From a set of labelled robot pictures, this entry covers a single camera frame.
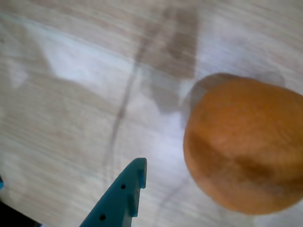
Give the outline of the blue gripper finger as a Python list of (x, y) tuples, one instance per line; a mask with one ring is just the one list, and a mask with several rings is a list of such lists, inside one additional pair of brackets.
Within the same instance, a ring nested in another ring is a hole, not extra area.
[(146, 187), (147, 159), (134, 159), (115, 179), (81, 223), (82, 227), (130, 227)]

